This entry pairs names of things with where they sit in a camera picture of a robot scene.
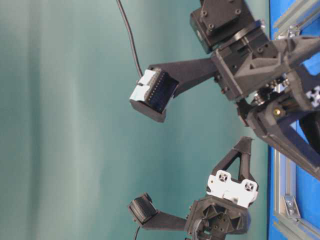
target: green backdrop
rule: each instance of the green backdrop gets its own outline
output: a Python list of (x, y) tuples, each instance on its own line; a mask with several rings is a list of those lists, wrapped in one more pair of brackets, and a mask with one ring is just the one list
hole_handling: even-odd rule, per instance
[[(248, 4), (269, 22), (269, 1)], [(123, 6), (143, 69), (206, 57), (189, 26), (198, 0)], [(215, 164), (253, 137), (212, 80), (172, 101), (163, 124), (134, 111), (138, 75), (115, 0), (2, 0), (0, 33), (2, 240), (131, 239), (134, 197), (148, 192), (184, 217)], [(251, 228), (228, 240), (266, 239), (268, 148), (255, 139)], [(141, 230), (138, 239), (184, 237)]]

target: black triangular bracket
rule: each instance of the black triangular bracket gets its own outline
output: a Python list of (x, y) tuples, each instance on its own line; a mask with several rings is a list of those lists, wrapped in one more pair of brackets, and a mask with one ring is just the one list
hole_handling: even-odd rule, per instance
[(212, 175), (216, 175), (217, 171), (227, 169), (234, 163), (234, 161), (240, 159), (240, 167), (238, 174), (238, 181), (242, 182), (244, 179), (256, 181), (250, 173), (250, 158), (251, 158), (251, 143), (252, 138), (243, 136), (241, 140), (228, 152), (228, 154), (215, 166), (212, 170)]

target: cable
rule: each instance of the cable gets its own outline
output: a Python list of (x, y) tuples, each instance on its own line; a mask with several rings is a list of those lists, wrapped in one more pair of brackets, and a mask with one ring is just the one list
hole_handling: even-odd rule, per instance
[(139, 74), (140, 78), (142, 78), (143, 74), (142, 74), (142, 71), (141, 71), (141, 68), (140, 68), (140, 64), (139, 64), (139, 60), (138, 60), (138, 56), (137, 56), (134, 36), (132, 34), (131, 27), (130, 27), (128, 19), (127, 19), (127, 15), (125, 13), (124, 7), (121, 4), (121, 1), (120, 0), (116, 0), (116, 3), (118, 4), (118, 7), (119, 7), (121, 15), (122, 15), (122, 18), (124, 20), (124, 24), (125, 24), (126, 30), (128, 31), (129, 40), (130, 40), (130, 46), (131, 46), (132, 55), (133, 55), (133, 59), (134, 59), (136, 70), (138, 71), (138, 74)]
[(134, 234), (134, 236), (133, 236), (133, 240), (137, 240), (137, 236), (138, 236), (139, 229), (140, 229), (140, 226), (138, 226), (138, 227), (136, 228), (135, 234)]

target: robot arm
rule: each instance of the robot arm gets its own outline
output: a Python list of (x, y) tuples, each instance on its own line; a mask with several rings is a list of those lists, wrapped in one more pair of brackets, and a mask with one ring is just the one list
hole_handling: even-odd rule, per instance
[[(214, 77), (246, 127), (320, 180), (320, 74), (303, 65), (320, 51), (320, 37), (270, 40), (244, 0), (200, 3), (190, 23), (211, 57), (151, 65), (130, 97), (133, 108), (163, 122), (171, 98)], [(309, 144), (291, 128), (295, 121)]]
[[(186, 219), (157, 210), (147, 193), (128, 206), (133, 219), (146, 230), (185, 231), (192, 240), (224, 240), (227, 234), (244, 234), (250, 226), (248, 207), (258, 196), (258, 184), (250, 174), (251, 141), (242, 139), (216, 165), (205, 197), (194, 201)], [(240, 158), (239, 177), (229, 166)]]

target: white plastic part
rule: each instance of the white plastic part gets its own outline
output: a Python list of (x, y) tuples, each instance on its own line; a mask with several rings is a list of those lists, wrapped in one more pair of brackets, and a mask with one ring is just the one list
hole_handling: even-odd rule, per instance
[(138, 85), (133, 90), (133, 93), (130, 96), (131, 100), (134, 101), (145, 101), (145, 94), (150, 89), (148, 85), (152, 77), (156, 74), (155, 71), (146, 69), (144, 75), (138, 81)]
[(312, 100), (311, 103), (314, 108), (318, 107), (320, 104), (320, 86), (316, 86), (313, 91), (308, 91), (306, 96)]
[(223, 170), (209, 176), (208, 187), (210, 188), (210, 192), (206, 192), (208, 195), (230, 200), (244, 208), (248, 208), (258, 196), (256, 182), (244, 179), (241, 183), (237, 183), (232, 181), (229, 172)]

